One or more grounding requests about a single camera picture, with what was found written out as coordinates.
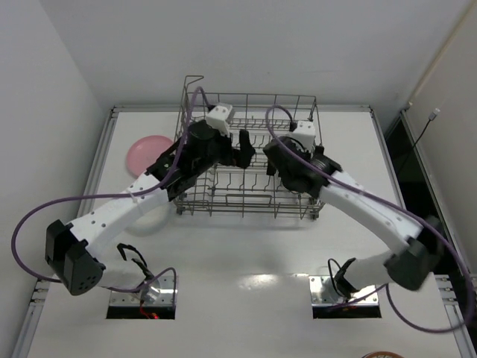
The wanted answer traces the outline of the white plate under left arm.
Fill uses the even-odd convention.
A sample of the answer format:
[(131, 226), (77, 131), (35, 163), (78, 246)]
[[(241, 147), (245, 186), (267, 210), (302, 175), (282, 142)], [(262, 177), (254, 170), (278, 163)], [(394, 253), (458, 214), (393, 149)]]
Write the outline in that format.
[(169, 215), (169, 206), (158, 207), (136, 220), (125, 232), (138, 237), (150, 236), (167, 224)]

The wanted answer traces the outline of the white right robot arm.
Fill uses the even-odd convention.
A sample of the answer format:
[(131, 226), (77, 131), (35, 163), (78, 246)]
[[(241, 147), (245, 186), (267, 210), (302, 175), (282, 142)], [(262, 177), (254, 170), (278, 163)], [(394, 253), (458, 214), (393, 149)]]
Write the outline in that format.
[(313, 155), (300, 151), (297, 142), (281, 136), (264, 153), (272, 172), (288, 190), (306, 193), (333, 206), (367, 228), (388, 250), (366, 259), (351, 258), (332, 279), (336, 292), (350, 298), (364, 287), (395, 283), (409, 291), (421, 288), (444, 253), (431, 231), (403, 213), (361, 193), (356, 181), (317, 147)]

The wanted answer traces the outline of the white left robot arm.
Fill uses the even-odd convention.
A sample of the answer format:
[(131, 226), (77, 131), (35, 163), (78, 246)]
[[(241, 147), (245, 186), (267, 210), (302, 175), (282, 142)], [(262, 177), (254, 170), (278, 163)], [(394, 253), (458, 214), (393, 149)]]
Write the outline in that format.
[(250, 135), (240, 130), (239, 147), (204, 120), (190, 124), (185, 145), (175, 142), (144, 173), (114, 198), (68, 224), (57, 220), (46, 231), (45, 260), (71, 295), (95, 286), (137, 292), (153, 275), (139, 259), (107, 263), (106, 252), (115, 238), (144, 214), (166, 205), (192, 188), (204, 172), (217, 164), (242, 169), (256, 151)]

